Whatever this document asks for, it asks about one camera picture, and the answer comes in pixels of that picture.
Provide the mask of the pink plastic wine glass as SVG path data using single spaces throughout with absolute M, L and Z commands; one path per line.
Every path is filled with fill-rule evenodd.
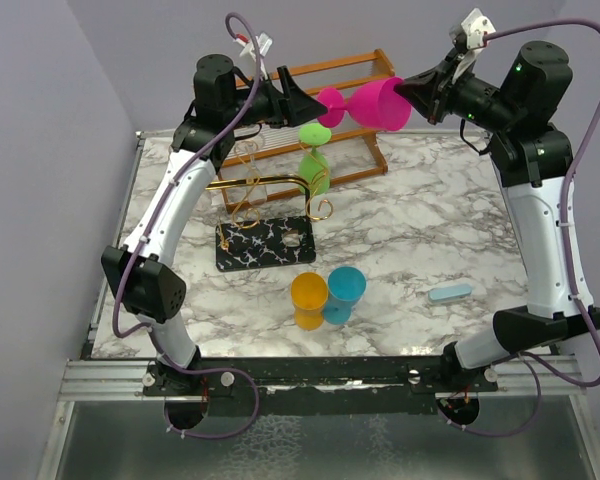
M 394 92 L 394 87 L 401 81 L 393 76 L 368 82 L 348 99 L 334 87 L 324 88 L 316 99 L 327 107 L 328 113 L 319 117 L 318 122 L 324 127 L 334 128 L 348 114 L 361 127 L 399 131 L 412 113 L 412 106 Z

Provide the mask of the green plastic wine glass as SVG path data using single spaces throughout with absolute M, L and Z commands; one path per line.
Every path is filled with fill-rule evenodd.
M 330 166 L 319 148 L 331 137 L 331 130 L 320 123 L 303 125 L 298 131 L 299 146 L 304 152 L 298 175 L 309 184 L 314 196 L 326 193 L 330 187 Z

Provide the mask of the clear short wine glass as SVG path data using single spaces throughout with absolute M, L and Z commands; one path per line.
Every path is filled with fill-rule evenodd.
M 245 188 L 248 202 L 253 206 L 264 204 L 267 200 L 267 189 L 260 183 L 261 172 L 256 165 L 255 155 L 265 146 L 265 139 L 261 134 L 240 140 L 235 146 L 236 158 L 241 163 L 242 177 L 251 182 Z

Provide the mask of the blue plastic wine glass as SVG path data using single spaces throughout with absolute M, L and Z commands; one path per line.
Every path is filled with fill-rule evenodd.
M 323 310 L 324 320 L 332 325 L 345 324 L 364 295 L 366 285 L 366 278 L 359 269 L 352 266 L 334 269 L 327 279 L 329 298 Z

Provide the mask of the yellow plastic wine glass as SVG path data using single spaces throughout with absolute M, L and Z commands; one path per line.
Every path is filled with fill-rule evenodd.
M 298 275 L 291 284 L 290 294 L 296 325 L 307 331 L 319 328 L 324 322 L 323 309 L 329 298 L 323 277 L 314 272 Z

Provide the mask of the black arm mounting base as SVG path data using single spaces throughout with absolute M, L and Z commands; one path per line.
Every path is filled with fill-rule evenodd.
M 483 370 L 452 378 L 439 356 L 204 358 L 192 374 L 149 363 L 143 395 L 221 417 L 432 415 L 438 395 L 494 392 Z

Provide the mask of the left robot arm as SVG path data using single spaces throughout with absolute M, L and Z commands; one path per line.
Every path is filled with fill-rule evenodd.
M 181 316 L 186 284 L 171 266 L 193 207 L 231 153 L 236 129 L 296 127 L 327 112 L 296 84 L 287 67 L 277 73 L 276 81 L 256 73 L 238 87 L 244 75 L 228 56 L 198 60 L 194 99 L 174 133 L 154 197 L 122 245 L 106 247 L 101 256 L 114 309 L 126 309 L 148 328 L 159 361 L 169 366 L 166 382 L 182 395 L 200 385 L 201 371 L 194 364 L 200 353 Z

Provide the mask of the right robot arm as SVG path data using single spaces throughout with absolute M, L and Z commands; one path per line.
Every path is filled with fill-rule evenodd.
M 571 143 L 551 122 L 573 78 L 568 55 L 546 41 L 528 42 L 499 87 L 462 71 L 465 58 L 451 50 L 394 90 L 431 124 L 454 114 L 488 132 L 483 152 L 499 176 L 528 296 L 523 306 L 495 312 L 486 329 L 445 346 L 439 378 L 452 391 L 524 350 L 600 331 L 600 307 L 577 251 L 573 195 L 562 191 L 573 164 Z

